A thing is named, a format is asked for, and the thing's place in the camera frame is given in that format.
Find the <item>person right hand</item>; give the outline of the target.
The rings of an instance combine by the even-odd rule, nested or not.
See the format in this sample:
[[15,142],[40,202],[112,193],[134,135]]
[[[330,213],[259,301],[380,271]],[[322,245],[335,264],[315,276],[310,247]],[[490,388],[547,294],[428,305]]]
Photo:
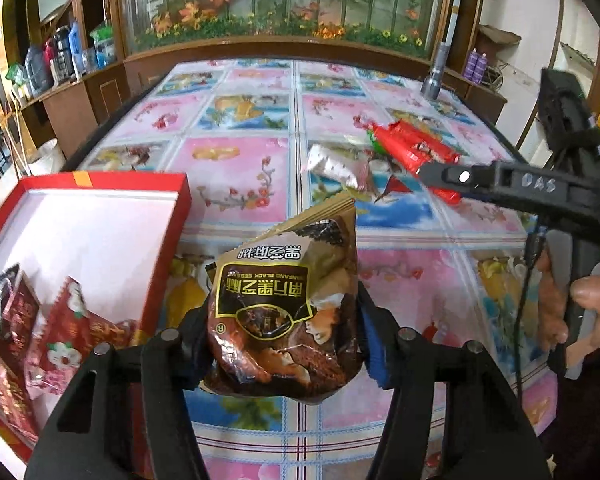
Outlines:
[[540,255],[536,268],[542,273],[538,309],[539,344],[543,350],[554,349],[558,344],[567,342],[569,328],[564,321],[564,314],[568,299],[586,312],[595,314],[591,333],[565,348],[566,367],[574,367],[600,349],[600,274],[579,278],[570,285],[569,292],[562,292],[555,283],[547,249]]

